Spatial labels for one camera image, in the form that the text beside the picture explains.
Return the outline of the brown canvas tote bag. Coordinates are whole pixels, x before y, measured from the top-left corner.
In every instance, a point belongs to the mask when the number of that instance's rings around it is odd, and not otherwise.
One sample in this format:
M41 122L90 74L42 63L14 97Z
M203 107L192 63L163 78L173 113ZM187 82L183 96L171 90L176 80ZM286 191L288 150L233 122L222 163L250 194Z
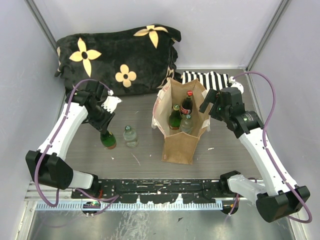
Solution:
M182 104L187 97L187 91L193 91L191 133L173 130L169 126L169 116L173 106ZM198 79L180 83L169 78L163 88L159 90L152 110L151 127L158 128L164 136L163 162L189 165L193 163L193 156L202 134L210 130L209 109L207 108L204 113L199 112L200 105L204 102L207 93Z

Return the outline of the green Perrier bottle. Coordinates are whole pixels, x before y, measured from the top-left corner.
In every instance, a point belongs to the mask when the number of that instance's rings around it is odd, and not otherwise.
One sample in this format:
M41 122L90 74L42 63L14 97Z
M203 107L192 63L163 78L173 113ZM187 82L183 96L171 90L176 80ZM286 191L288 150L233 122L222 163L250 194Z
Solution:
M114 149L117 146L115 136L109 131L107 131L106 133L100 133L100 141L104 147L110 150Z

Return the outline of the clear Chang soda bottle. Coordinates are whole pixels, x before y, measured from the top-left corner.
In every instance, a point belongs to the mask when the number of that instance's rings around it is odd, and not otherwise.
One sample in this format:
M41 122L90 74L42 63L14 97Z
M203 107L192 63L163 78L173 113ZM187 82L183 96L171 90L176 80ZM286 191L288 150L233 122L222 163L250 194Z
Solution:
M193 119L190 114L184 115L180 122L179 130L186 134L190 134L193 129Z

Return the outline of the Coca-Cola glass bottle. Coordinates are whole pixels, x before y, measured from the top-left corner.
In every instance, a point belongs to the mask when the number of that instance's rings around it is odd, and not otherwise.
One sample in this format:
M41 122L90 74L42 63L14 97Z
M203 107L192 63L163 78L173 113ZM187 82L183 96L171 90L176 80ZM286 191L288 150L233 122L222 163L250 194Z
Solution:
M183 100L180 106L180 112L182 115L190 115L193 110L193 91L188 90L186 92L186 98Z

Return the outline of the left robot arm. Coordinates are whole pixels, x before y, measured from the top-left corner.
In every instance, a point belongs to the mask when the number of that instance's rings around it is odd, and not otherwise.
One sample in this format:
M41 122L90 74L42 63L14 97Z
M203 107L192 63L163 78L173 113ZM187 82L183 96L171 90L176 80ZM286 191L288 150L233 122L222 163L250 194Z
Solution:
M55 126L37 150L25 156L32 180L37 186L45 185L60 190L80 188L88 198L100 193L98 178L94 174L72 169L66 162L69 146L84 121L101 134L115 116L121 99L99 81L85 80L85 89L77 84L67 95L66 103Z

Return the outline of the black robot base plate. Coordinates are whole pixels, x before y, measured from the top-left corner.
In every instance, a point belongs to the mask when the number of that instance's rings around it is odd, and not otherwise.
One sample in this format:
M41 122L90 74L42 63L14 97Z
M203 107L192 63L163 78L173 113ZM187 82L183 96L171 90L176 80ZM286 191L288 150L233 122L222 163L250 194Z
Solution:
M147 204L174 203L179 197L183 204L215 203L219 198L235 198L236 194L223 191L215 179L99 179L100 189L94 197L104 199L118 195L117 203Z

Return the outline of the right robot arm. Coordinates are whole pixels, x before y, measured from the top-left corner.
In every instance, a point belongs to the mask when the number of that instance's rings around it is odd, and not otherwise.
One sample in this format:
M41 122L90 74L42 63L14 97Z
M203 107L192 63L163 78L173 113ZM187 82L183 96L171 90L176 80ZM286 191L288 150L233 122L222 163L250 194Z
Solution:
M243 144L261 174L263 185L234 170L222 174L219 191L225 197L239 194L251 201L268 223L297 213L306 204L310 191L299 186L282 165L266 135L266 124L254 111L246 111L242 92L237 87L203 93L199 112L226 123Z

